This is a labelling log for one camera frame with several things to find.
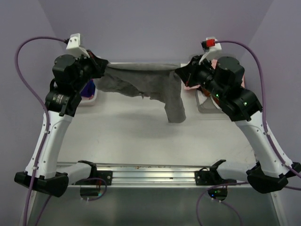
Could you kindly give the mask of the white plastic basket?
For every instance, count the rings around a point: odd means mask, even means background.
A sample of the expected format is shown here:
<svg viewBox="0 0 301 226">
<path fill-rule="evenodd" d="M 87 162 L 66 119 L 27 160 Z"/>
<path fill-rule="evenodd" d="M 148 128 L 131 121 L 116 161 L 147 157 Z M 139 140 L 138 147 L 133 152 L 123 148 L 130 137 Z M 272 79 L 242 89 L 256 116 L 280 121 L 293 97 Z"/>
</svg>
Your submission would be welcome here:
<svg viewBox="0 0 301 226">
<path fill-rule="evenodd" d="M 96 102 L 97 94 L 98 94 L 98 89 L 95 88 L 95 95 L 92 99 L 83 98 L 81 96 L 82 100 L 81 100 L 79 106 L 93 106 Z"/>
</svg>

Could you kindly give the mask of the aluminium mounting rail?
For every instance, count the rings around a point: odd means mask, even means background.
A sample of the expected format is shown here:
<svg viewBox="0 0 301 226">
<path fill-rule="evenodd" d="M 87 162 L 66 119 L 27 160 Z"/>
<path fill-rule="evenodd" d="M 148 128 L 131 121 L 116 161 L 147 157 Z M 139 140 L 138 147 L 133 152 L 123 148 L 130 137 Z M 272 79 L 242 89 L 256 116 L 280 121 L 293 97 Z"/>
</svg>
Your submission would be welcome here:
<svg viewBox="0 0 301 226">
<path fill-rule="evenodd" d="M 216 167 L 223 179 L 246 182 L 246 172 L 251 164 L 218 161 L 212 166 L 160 166 L 160 165 L 101 165 L 96 170 L 113 171 L 112 187 L 151 188 L 151 187 L 196 187 L 194 172 L 201 168 Z"/>
</svg>

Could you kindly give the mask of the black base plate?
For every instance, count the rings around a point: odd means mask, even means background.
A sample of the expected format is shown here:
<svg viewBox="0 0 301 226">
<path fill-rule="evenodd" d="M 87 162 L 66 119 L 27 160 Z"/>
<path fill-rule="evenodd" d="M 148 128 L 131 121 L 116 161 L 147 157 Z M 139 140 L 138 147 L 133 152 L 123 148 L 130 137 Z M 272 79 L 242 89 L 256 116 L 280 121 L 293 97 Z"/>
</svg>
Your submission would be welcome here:
<svg viewBox="0 0 301 226">
<path fill-rule="evenodd" d="M 237 182 L 234 179 L 223 179 L 218 174 L 216 167 L 201 168 L 194 172 L 194 177 L 197 186 L 214 186 Z"/>
<path fill-rule="evenodd" d="M 73 185 L 92 185 L 92 186 L 111 186 L 113 179 L 113 171 L 111 170 L 98 170 L 93 180 L 83 179 Z"/>
</svg>

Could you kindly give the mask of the white cloth in bin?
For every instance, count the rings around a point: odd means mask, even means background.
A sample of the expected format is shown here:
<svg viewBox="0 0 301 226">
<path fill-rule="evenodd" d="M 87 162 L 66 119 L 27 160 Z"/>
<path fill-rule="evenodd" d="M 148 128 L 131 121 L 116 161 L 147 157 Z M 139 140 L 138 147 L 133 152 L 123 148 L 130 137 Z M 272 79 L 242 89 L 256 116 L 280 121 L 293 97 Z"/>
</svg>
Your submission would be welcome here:
<svg viewBox="0 0 301 226">
<path fill-rule="evenodd" d="M 219 105 L 218 105 L 218 100 L 215 100 L 215 99 L 214 99 L 213 97 L 211 97 L 211 96 L 205 95 L 205 94 L 204 94 L 203 92 L 201 92 L 200 90 L 197 90 L 196 94 L 197 94 L 196 99 L 197 99 L 197 101 L 198 101 L 198 105 L 199 105 L 199 106 L 203 106 L 203 105 L 206 103 L 206 101 L 208 101 L 208 100 L 210 99 L 211 102 L 212 102 L 212 104 L 215 106 L 215 108 L 221 110 L 221 108 L 220 108 Z"/>
</svg>

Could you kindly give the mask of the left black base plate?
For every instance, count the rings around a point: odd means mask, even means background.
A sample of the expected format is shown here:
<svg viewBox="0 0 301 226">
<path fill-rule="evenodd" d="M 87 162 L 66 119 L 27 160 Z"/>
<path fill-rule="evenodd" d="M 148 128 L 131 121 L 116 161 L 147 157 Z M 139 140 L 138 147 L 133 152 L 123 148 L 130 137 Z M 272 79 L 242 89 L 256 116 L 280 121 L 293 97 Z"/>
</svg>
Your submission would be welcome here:
<svg viewBox="0 0 301 226">
<path fill-rule="evenodd" d="M 93 180 L 83 179 L 73 185 L 92 185 L 92 186 L 111 186 L 113 179 L 113 171 L 111 170 L 98 170 Z"/>
</svg>

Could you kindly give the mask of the purple rolled towel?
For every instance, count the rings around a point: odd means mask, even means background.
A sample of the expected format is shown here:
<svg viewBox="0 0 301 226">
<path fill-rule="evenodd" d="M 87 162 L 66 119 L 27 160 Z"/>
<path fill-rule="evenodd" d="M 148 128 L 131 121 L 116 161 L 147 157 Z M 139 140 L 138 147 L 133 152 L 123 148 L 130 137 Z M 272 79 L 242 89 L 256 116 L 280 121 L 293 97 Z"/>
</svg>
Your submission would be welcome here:
<svg viewBox="0 0 301 226">
<path fill-rule="evenodd" d="M 83 98 L 92 99 L 95 95 L 95 84 L 93 80 L 90 80 L 81 91 L 80 95 Z"/>
</svg>

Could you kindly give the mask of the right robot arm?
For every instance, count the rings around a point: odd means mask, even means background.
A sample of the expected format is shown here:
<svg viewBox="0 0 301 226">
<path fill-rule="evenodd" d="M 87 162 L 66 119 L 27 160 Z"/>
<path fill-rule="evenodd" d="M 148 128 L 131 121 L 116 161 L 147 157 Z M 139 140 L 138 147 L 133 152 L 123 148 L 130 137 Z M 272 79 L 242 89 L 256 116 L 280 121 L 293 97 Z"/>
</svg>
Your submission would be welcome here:
<svg viewBox="0 0 301 226">
<path fill-rule="evenodd" d="M 265 131 L 263 107 L 257 96 L 241 83 L 245 69 L 229 56 L 217 60 L 216 66 L 195 56 L 188 65 L 175 70 L 185 85 L 199 85 L 218 99 L 219 107 L 243 132 L 256 157 L 256 164 L 219 160 L 209 170 L 199 170 L 197 185 L 221 185 L 237 181 L 249 183 L 257 192 L 266 194 L 282 190 L 294 172 L 301 171 L 280 148 L 272 132 Z"/>
</svg>

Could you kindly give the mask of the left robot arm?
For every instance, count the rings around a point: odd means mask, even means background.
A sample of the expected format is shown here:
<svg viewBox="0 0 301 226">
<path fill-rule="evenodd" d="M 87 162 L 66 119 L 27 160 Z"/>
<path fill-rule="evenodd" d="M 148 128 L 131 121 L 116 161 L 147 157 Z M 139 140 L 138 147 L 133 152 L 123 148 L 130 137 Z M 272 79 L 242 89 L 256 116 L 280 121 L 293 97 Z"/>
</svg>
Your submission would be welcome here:
<svg viewBox="0 0 301 226">
<path fill-rule="evenodd" d="M 81 91 L 89 81 L 104 75 L 108 60 L 87 56 L 62 55 L 55 59 L 50 91 L 45 98 L 46 110 L 34 154 L 24 171 L 14 181 L 31 190 L 61 197 L 67 187 L 78 181 L 87 185 L 98 179 L 96 165 L 89 161 L 57 171 L 57 159 L 65 133 L 82 100 Z"/>
</svg>

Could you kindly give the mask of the grey towel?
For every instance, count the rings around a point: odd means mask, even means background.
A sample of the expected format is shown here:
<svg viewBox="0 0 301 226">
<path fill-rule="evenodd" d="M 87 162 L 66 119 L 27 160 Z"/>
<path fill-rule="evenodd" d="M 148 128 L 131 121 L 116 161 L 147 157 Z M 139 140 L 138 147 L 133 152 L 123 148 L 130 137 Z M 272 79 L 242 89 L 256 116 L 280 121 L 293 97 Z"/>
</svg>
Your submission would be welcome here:
<svg viewBox="0 0 301 226">
<path fill-rule="evenodd" d="M 175 72 L 179 67 L 180 64 L 166 63 L 109 63 L 103 77 L 94 79 L 94 84 L 102 92 L 158 100 L 165 104 L 169 123 L 182 123 L 186 114 L 182 80 Z"/>
</svg>

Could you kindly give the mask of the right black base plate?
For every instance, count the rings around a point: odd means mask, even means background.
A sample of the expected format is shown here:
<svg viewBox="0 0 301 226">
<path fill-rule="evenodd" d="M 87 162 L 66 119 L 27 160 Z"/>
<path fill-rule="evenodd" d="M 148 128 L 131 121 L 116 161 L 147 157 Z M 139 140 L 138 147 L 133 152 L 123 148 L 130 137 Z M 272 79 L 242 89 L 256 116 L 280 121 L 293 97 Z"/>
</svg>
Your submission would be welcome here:
<svg viewBox="0 0 301 226">
<path fill-rule="evenodd" d="M 197 186 L 214 186 L 237 182 L 234 179 L 223 179 L 218 174 L 216 167 L 201 168 L 194 172 L 194 177 Z"/>
</svg>

